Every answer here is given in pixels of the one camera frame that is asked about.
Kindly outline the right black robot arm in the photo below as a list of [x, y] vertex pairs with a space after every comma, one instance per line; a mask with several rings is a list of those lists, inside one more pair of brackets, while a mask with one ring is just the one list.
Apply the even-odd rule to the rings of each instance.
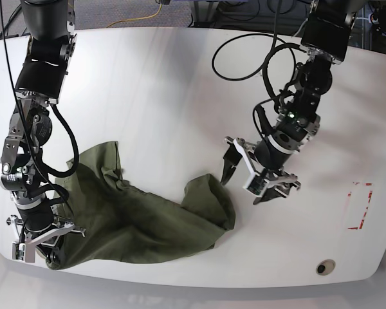
[[[79, 164], [78, 145], [58, 110], [60, 92], [75, 49], [73, 1], [21, 1], [30, 32], [26, 57], [17, 80], [11, 81], [15, 109], [0, 157], [0, 186], [10, 193], [18, 213], [7, 219], [15, 233], [14, 260], [34, 263], [37, 254], [48, 265], [61, 264], [67, 234], [84, 234], [73, 213], [61, 215], [69, 192], [51, 178], [73, 175]], [[69, 135], [73, 161], [66, 171], [43, 162], [43, 146], [53, 131], [55, 115]]]

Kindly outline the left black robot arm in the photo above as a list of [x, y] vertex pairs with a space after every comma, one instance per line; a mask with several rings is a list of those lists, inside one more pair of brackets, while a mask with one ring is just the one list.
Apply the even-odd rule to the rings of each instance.
[[[364, 4], [365, 1], [312, 1], [300, 44], [272, 44], [258, 72], [268, 100], [274, 103], [276, 123], [270, 124], [260, 102], [252, 111], [260, 141], [225, 138], [229, 148], [223, 157], [222, 185], [229, 182], [243, 160], [250, 173], [244, 189], [255, 197], [254, 204], [287, 198], [292, 189], [300, 189], [297, 176], [287, 173], [284, 164], [317, 134], [317, 108], [321, 96], [332, 85], [331, 66], [344, 61], [357, 12]], [[290, 81], [276, 93], [268, 78], [268, 65], [284, 49], [304, 52], [308, 59], [294, 64]]]

